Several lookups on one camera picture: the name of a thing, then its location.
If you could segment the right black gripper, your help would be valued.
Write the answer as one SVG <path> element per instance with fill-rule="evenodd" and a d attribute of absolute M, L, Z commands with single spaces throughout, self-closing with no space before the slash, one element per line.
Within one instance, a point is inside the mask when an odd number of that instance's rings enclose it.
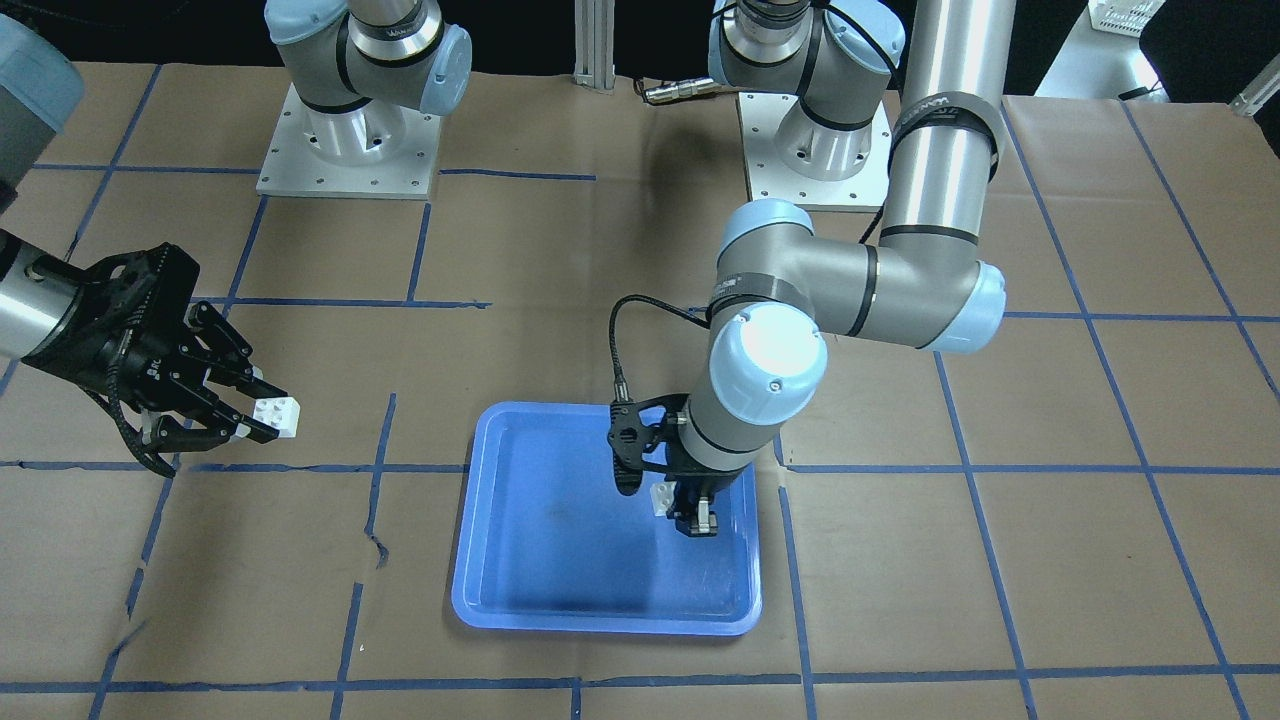
<path fill-rule="evenodd" d="M 280 432 L 216 401 L 209 380 L 250 398 L 284 398 L 251 363 L 248 341 L 209 302 L 198 264 L 174 243 L 87 269 L 20 243 L 20 361 L 143 413 L 147 451 L 209 451 Z"/>

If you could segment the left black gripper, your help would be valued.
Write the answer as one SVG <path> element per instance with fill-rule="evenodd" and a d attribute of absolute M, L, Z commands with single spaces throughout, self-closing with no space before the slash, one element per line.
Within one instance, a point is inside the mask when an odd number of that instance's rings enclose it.
<path fill-rule="evenodd" d="M 680 429 L 689 424 L 680 411 L 689 395 L 662 395 L 636 401 L 617 393 L 609 405 L 608 445 L 612 452 L 614 486 L 623 496 L 641 489 L 645 471 L 675 478 L 668 519 L 690 538 L 718 534 L 718 519 L 712 505 L 716 492 L 741 474 L 741 469 L 721 469 L 698 461 L 684 447 Z"/>

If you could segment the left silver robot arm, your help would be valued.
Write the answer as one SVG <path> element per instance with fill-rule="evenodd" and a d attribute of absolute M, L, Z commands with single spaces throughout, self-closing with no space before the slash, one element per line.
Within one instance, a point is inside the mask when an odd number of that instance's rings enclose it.
<path fill-rule="evenodd" d="M 815 174 L 815 146 L 870 133 L 888 83 L 899 118 L 884 155 L 877 243 L 826 240 L 785 199 L 731 215 L 704 318 L 704 372 L 692 392 L 632 400 L 613 356 L 608 443 L 614 486 L 636 495 L 645 473 L 673 484 L 666 509 L 690 537 L 718 532 L 716 496 L 814 396 L 824 334 L 973 354 L 1007 304 L 1001 270 L 978 256 L 987 188 L 1006 138 L 998 104 L 1015 20 L 1011 1 L 919 1 L 905 31 L 878 1 L 718 1 L 713 79 L 790 94 L 806 136 L 795 167 Z"/>

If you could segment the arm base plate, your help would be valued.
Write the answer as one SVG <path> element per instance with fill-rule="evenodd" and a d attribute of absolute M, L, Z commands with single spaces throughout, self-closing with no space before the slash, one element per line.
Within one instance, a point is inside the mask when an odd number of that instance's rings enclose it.
<path fill-rule="evenodd" d="M 306 106 L 294 87 L 256 191 L 273 197 L 428 200 L 442 118 L 372 100 L 342 114 Z"/>
<path fill-rule="evenodd" d="M 737 105 L 750 200 L 782 199 L 808 211 L 882 208 L 890 150 L 883 102 L 852 131 L 815 123 L 787 94 L 741 92 Z"/>

